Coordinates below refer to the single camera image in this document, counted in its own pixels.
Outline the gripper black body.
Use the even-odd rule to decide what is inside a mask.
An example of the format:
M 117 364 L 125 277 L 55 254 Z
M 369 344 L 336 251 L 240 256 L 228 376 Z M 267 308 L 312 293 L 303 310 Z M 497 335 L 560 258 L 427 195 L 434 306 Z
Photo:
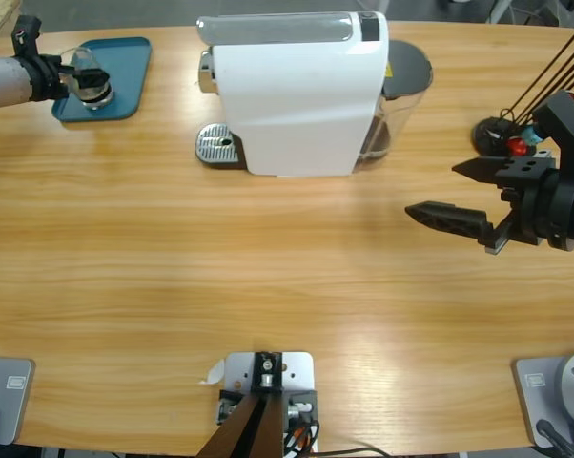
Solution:
M 484 238 L 484 247 L 499 253 L 510 241 L 574 250 L 574 169 L 562 157 L 493 158 L 487 181 L 501 190 L 510 210 Z
M 31 84 L 29 101 L 60 100 L 69 97 L 69 88 L 61 81 L 59 75 L 62 64 L 59 55 L 18 56 L 17 61 L 29 76 Z

